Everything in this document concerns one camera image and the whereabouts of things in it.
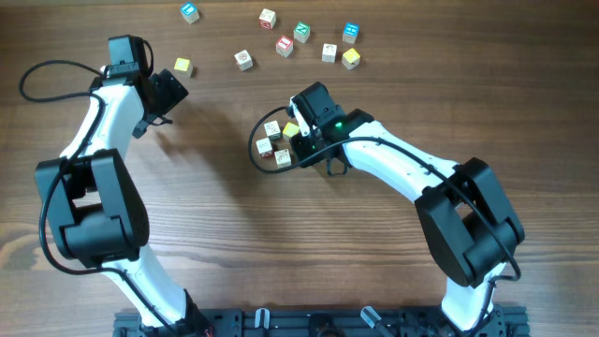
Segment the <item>yellow S block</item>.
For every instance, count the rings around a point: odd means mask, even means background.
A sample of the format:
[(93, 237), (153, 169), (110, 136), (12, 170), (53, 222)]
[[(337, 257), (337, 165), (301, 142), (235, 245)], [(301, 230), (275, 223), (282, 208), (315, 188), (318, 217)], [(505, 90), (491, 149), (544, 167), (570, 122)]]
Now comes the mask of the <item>yellow S block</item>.
[(290, 140), (291, 138), (296, 136), (299, 132), (300, 132), (300, 128), (297, 125), (295, 125), (291, 122), (288, 122), (282, 131), (282, 135), (285, 140)]

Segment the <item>green V block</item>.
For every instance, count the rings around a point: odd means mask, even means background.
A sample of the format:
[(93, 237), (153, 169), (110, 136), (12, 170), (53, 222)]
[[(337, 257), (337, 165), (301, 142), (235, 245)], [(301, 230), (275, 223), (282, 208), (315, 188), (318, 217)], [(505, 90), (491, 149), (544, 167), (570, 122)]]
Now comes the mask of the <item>green V block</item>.
[(277, 121), (264, 123), (264, 128), (269, 140), (275, 141), (282, 137), (282, 131)]

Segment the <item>yellow W block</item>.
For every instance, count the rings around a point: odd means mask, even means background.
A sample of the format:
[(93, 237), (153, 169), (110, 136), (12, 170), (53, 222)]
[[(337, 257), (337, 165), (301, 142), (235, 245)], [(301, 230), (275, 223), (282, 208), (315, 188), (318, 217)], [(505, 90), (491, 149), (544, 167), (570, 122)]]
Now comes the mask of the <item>yellow W block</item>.
[(290, 167), (292, 164), (291, 153), (288, 149), (276, 151), (274, 157), (278, 169)]

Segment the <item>red A block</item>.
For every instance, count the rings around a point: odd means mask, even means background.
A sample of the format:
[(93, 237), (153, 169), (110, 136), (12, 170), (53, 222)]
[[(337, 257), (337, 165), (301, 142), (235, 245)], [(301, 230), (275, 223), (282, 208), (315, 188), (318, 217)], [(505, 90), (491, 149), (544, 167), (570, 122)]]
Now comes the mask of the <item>red A block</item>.
[(272, 157), (274, 155), (273, 145), (269, 138), (259, 139), (256, 141), (258, 154), (262, 158)]

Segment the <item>red I block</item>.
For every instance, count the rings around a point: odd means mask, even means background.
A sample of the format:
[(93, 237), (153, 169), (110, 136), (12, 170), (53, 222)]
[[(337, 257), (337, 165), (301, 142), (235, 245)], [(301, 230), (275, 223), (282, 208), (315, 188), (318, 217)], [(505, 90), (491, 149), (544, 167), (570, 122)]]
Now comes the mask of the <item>red I block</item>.
[(275, 50), (278, 54), (287, 58), (293, 51), (294, 42), (292, 38), (280, 36), (275, 44)]

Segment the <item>red shell block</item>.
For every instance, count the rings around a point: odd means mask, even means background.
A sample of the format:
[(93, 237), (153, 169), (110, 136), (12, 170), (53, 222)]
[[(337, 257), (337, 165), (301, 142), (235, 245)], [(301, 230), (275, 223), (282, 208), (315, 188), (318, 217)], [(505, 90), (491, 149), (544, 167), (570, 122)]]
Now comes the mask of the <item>red shell block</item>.
[(240, 51), (234, 55), (236, 64), (241, 71), (245, 71), (253, 66), (253, 59), (247, 50)]

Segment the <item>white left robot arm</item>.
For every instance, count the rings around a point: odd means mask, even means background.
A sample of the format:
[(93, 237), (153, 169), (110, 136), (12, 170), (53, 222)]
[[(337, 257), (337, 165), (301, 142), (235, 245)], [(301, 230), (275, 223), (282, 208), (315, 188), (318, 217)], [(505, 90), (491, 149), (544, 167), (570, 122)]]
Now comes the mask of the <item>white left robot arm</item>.
[(169, 124), (188, 92), (168, 70), (154, 72), (147, 40), (112, 37), (109, 50), (84, 93), (90, 107), (76, 137), (35, 171), (43, 254), (64, 273), (110, 278), (138, 310), (137, 334), (209, 336), (210, 321), (148, 244), (147, 210), (124, 164), (131, 139)]

